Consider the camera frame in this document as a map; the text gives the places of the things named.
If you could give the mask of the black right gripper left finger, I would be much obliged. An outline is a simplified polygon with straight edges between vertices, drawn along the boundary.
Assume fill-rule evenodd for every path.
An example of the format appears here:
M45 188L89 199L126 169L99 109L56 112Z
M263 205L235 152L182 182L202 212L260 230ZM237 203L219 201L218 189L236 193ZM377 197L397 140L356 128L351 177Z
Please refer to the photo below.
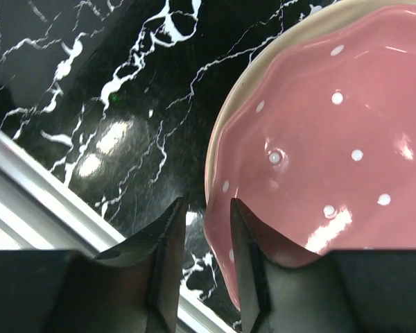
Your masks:
M0 250L0 332L174 332L187 201L125 241L77 250Z

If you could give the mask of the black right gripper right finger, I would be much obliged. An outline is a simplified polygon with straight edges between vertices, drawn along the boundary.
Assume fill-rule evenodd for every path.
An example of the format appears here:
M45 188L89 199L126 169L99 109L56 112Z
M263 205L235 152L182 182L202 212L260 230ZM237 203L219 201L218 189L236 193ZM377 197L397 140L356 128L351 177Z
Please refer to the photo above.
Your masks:
M230 224L244 332L416 332L416 250L320 256L237 198Z

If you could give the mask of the pink bottom plate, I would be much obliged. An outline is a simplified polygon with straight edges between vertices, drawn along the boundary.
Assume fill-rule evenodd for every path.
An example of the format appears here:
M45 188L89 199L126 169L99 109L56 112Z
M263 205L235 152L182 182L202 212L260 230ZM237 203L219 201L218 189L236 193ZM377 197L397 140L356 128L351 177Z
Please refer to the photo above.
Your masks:
M290 46L221 130L204 231L239 306L230 201L307 250L416 248L416 5Z

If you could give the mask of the cream and blue leaf plate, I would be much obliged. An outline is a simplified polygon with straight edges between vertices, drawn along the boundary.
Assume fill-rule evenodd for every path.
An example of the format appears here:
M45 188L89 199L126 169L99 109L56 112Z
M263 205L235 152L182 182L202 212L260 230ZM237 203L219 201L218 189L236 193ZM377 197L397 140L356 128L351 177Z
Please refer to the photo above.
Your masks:
M312 11L302 21L284 31L273 40L247 66L230 90L218 114L207 149L205 159L205 198L209 198L214 180L214 162L218 140L223 126L236 110L251 95L271 61L284 49L295 46L316 37L337 31L357 19L384 6L397 4L416 5L416 0L344 0Z

